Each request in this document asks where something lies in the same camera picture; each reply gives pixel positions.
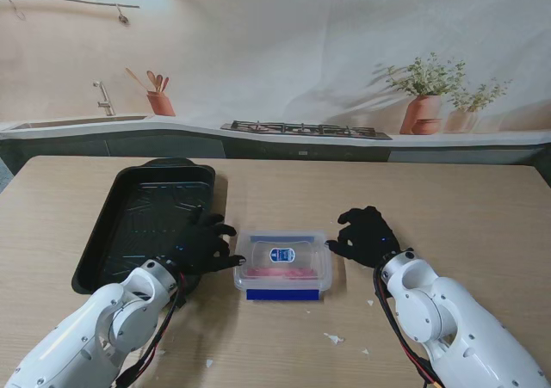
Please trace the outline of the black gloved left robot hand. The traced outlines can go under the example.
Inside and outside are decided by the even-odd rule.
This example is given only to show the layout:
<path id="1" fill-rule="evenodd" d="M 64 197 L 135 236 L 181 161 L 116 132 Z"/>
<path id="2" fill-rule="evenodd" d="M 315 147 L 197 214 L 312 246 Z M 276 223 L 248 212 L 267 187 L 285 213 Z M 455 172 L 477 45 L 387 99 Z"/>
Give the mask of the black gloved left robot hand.
<path id="1" fill-rule="evenodd" d="M 203 215 L 203 209 L 192 211 L 166 255 L 184 275 L 203 275 L 241 266 L 242 255 L 232 254 L 224 236 L 235 237 L 234 227 L 218 213 Z"/>

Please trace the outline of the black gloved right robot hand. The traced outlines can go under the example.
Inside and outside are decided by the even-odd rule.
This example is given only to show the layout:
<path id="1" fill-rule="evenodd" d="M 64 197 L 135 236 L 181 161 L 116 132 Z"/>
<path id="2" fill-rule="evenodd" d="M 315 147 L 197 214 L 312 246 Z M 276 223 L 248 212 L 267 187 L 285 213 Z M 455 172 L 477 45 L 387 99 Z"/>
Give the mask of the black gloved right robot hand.
<path id="1" fill-rule="evenodd" d="M 376 268 L 387 256 L 400 252 L 397 237 L 374 206 L 352 208 L 342 213 L 337 222 L 345 227 L 336 240 L 328 240 L 326 245 L 338 256 Z"/>

